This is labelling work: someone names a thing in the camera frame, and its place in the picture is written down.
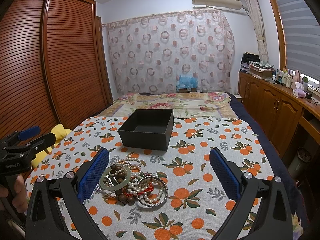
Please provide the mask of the person's left hand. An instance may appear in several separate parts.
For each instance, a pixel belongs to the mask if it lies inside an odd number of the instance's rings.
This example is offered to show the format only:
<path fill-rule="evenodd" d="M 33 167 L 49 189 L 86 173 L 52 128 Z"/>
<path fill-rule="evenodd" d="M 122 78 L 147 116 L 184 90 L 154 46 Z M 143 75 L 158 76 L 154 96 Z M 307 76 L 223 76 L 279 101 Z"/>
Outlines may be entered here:
<path fill-rule="evenodd" d="M 18 213 L 24 213 L 27 211 L 28 208 L 28 202 L 26 199 L 26 189 L 24 185 L 24 179 L 21 174 L 19 174 L 16 178 L 15 184 L 14 184 L 14 189 L 16 192 L 16 196 L 12 201 L 12 204 L 14 208 L 16 208 Z M 1 193 L 1 198 L 6 198 L 9 194 L 9 191 L 7 188 L 3 187 L 2 185 L 0 186 L 0 193 Z M 1 211 L 5 211 L 5 207 L 1 201 Z"/>

